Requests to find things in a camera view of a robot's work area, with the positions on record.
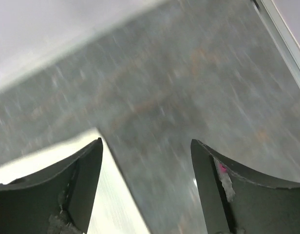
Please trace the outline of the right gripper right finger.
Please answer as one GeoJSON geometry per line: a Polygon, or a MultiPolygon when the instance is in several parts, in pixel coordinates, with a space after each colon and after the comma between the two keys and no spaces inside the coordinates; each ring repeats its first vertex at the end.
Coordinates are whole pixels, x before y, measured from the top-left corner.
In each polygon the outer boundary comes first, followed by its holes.
{"type": "Polygon", "coordinates": [[[300,234],[300,183],[258,172],[196,139],[190,150],[209,234],[300,234]]]}

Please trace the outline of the white cloth napkin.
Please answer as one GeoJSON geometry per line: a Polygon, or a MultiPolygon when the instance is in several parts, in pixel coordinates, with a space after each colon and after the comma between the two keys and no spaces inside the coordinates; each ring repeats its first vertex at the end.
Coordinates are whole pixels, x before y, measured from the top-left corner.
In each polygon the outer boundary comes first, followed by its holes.
{"type": "MultiPolygon", "coordinates": [[[[0,184],[8,184],[57,163],[101,138],[96,128],[21,156],[0,166],[0,184]]],[[[87,234],[148,234],[147,227],[121,172],[102,139],[99,181],[87,234]]]]}

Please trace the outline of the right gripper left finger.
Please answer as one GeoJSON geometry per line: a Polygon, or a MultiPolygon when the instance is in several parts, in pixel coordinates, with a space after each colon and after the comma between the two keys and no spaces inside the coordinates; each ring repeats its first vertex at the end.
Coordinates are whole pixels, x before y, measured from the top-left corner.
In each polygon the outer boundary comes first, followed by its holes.
{"type": "Polygon", "coordinates": [[[98,138],[40,171],[0,184],[0,234],[85,234],[102,165],[98,138]]]}

